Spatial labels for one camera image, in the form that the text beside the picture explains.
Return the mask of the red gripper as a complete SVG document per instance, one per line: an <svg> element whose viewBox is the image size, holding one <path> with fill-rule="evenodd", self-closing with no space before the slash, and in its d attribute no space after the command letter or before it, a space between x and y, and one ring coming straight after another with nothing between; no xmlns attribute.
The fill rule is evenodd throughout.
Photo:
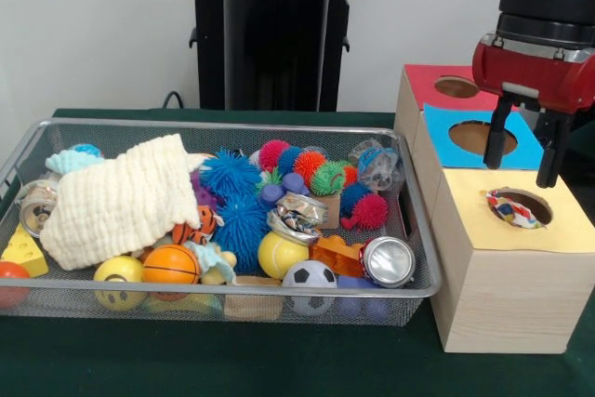
<svg viewBox="0 0 595 397"><path fill-rule="evenodd" d="M543 148L536 185L556 185L567 150L573 114L594 104L594 49L570 49L486 34L475 48L476 86L499 96L492 114L483 162L499 169L506 146L506 121L512 106L543 112L536 136Z"/></svg>

